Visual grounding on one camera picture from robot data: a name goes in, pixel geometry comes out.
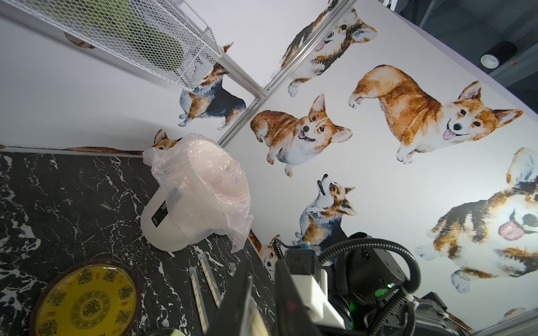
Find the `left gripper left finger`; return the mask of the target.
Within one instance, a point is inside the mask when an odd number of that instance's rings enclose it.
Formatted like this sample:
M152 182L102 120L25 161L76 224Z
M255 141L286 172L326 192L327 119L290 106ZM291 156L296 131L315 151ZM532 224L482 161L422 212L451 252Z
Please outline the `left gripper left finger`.
M252 299L252 268L247 261L236 269L217 311L214 323L205 335L251 335L250 306Z

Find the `chopsticks pair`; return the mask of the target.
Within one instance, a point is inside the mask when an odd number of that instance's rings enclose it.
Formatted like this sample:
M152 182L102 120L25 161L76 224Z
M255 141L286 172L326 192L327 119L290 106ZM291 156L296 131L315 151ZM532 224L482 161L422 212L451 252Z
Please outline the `chopsticks pair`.
M259 311L255 300L250 297L247 301L246 335L269 336L265 321Z

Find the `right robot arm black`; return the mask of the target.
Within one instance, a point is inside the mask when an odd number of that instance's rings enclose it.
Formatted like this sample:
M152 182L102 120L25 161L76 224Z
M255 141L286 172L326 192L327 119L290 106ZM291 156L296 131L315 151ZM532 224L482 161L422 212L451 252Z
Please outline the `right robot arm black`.
M272 243L274 335L470 335L422 277L402 245L359 232L328 245Z

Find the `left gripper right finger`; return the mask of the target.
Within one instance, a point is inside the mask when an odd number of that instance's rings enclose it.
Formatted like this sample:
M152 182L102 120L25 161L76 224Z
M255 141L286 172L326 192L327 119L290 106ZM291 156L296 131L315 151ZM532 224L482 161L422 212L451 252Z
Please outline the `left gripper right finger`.
M275 268L275 307L275 322L271 335L322 335L310 320L284 260L279 260Z

